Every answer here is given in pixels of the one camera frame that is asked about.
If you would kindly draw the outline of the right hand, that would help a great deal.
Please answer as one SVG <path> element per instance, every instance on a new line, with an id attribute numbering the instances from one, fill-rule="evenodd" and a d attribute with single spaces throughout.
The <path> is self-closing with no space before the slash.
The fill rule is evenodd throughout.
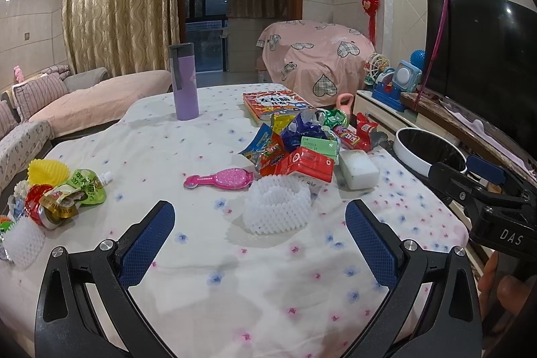
<path id="1" fill-rule="evenodd" d="M 478 290 L 480 292 L 479 303 L 482 318 L 488 313 L 487 306 L 491 291 L 496 292 L 497 299 L 501 303 L 501 306 L 513 315 L 518 315 L 520 313 L 531 292 L 529 285 L 520 282 L 511 275 L 504 276 L 498 285 L 494 285 L 498 258 L 499 254 L 493 252 L 490 259 L 485 264 L 483 276 L 478 280 Z"/>

